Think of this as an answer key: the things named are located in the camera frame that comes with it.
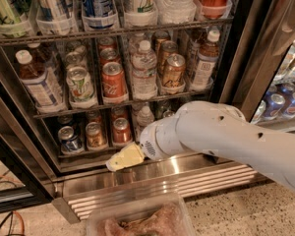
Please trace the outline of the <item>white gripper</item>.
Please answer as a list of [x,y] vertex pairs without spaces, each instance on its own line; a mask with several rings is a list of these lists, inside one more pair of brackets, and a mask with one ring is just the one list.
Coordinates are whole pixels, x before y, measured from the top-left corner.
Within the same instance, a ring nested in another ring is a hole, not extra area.
[[123,147],[106,161],[106,167],[115,172],[138,165],[145,160],[145,155],[152,160],[168,158],[168,136],[165,131],[165,121],[155,121],[147,125],[141,132],[140,145],[130,143]]

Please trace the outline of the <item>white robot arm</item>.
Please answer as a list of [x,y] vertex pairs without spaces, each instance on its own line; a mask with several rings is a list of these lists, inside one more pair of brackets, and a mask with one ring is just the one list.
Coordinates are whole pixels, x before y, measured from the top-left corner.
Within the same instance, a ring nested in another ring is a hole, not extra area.
[[295,191],[295,134],[251,124],[234,106],[191,101],[174,115],[145,127],[136,143],[106,161],[111,171],[138,165],[145,157],[162,160],[200,152],[252,167]]

